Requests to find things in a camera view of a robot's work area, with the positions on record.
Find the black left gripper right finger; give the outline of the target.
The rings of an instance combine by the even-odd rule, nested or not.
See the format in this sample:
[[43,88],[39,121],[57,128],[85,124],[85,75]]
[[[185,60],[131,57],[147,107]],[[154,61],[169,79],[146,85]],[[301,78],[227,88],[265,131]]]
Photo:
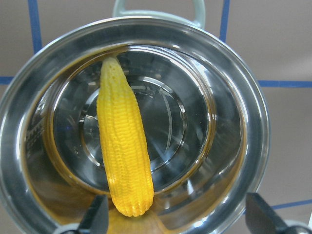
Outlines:
[[247,193],[245,222],[252,234],[283,234],[287,224],[258,193]]

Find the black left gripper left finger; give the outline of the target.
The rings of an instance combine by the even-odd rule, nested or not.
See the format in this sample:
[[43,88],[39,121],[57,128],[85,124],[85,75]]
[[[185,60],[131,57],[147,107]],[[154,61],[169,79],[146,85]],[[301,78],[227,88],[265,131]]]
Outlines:
[[79,234],[106,234],[109,225],[109,206],[106,195],[95,196],[78,226]]

